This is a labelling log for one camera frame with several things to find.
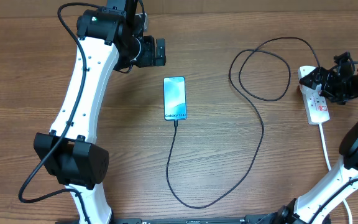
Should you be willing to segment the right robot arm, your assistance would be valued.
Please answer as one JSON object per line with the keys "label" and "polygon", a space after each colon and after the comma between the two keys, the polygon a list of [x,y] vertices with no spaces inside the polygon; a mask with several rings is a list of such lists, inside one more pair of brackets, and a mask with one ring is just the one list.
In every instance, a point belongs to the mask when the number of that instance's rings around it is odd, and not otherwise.
{"label": "right robot arm", "polygon": [[[334,57],[336,66],[302,66],[298,69],[300,90],[310,124],[329,120],[327,103],[346,104],[358,98],[358,67],[349,52]],[[293,199],[261,223],[330,223],[329,213],[358,190],[358,122],[339,146],[339,159],[306,194]]]}

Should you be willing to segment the blue-screen smartphone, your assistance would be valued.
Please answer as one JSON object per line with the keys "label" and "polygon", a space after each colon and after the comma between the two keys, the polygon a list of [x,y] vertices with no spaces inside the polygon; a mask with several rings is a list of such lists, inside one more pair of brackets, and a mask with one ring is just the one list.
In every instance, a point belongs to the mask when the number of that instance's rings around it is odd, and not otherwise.
{"label": "blue-screen smartphone", "polygon": [[164,118],[186,120],[186,86],[184,77],[165,77],[163,79]]}

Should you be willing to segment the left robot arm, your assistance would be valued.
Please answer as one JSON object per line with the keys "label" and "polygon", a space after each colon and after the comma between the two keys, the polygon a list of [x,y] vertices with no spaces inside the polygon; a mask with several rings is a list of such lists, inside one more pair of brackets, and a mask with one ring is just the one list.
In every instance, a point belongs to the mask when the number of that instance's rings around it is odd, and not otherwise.
{"label": "left robot arm", "polygon": [[35,135],[39,166],[72,196],[80,223],[114,222],[103,187],[109,153],[96,145],[98,117],[113,72],[165,65],[165,41],[146,35],[147,23],[141,1],[87,4],[71,32],[76,62],[62,107],[49,132]]}

